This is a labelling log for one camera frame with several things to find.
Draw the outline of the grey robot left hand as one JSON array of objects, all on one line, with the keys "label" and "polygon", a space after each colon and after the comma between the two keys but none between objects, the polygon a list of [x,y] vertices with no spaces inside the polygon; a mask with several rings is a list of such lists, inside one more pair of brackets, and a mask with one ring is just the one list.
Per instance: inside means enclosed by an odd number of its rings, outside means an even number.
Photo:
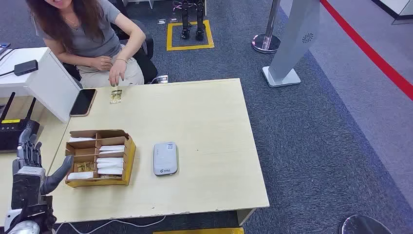
[{"label": "grey robot left hand", "polygon": [[66,156],[62,165],[47,176],[42,166],[41,146],[37,135],[27,126],[19,136],[17,158],[13,161],[11,209],[23,209],[41,204],[41,198],[54,191],[64,180],[74,162],[74,155]]}]

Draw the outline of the person's right hand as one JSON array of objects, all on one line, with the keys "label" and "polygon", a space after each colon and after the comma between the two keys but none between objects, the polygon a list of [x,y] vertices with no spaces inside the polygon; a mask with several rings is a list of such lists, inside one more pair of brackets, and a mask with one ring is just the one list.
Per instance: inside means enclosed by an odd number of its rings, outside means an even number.
[{"label": "person's right hand", "polygon": [[99,71],[109,71],[112,68],[112,58],[108,56],[92,58],[91,67]]}]

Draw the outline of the person's left hand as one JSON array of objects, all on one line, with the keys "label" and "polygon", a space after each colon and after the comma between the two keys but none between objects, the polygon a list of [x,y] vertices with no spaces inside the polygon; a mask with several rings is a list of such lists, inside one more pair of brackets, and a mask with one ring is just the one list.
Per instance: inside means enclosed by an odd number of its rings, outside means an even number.
[{"label": "person's left hand", "polygon": [[127,68],[127,62],[123,58],[116,58],[109,74],[109,82],[112,87],[118,86],[120,80],[125,80],[125,71]]}]

